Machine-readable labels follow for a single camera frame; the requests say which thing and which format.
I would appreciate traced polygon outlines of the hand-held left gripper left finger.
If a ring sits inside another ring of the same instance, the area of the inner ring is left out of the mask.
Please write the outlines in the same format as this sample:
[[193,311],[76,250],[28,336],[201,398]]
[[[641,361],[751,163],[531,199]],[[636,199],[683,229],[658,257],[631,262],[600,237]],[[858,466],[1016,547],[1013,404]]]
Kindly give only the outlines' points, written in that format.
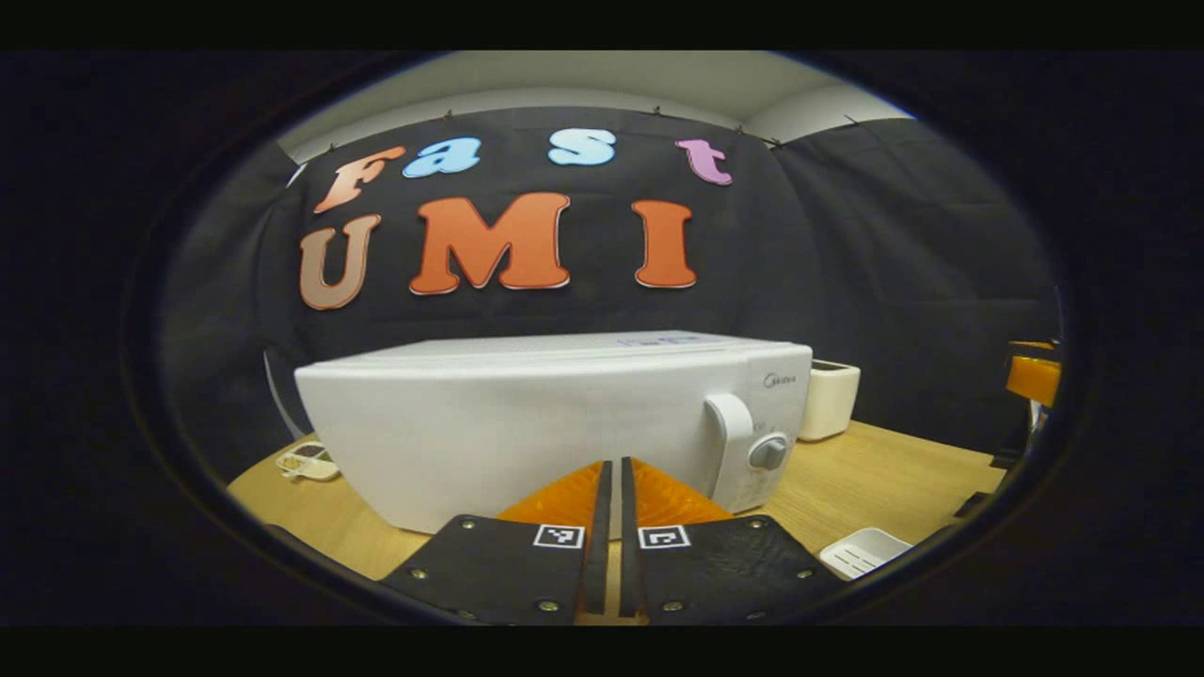
[[496,517],[461,513],[380,583],[489,625],[572,625],[607,601],[613,463],[602,460]]

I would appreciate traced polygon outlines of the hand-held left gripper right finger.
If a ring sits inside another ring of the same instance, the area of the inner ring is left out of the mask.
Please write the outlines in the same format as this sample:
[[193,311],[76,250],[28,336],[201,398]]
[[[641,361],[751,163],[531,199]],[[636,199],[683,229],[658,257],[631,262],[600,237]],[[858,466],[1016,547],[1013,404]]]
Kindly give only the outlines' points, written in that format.
[[768,514],[734,517],[648,463],[621,460],[618,614],[654,626],[810,620],[846,583]]

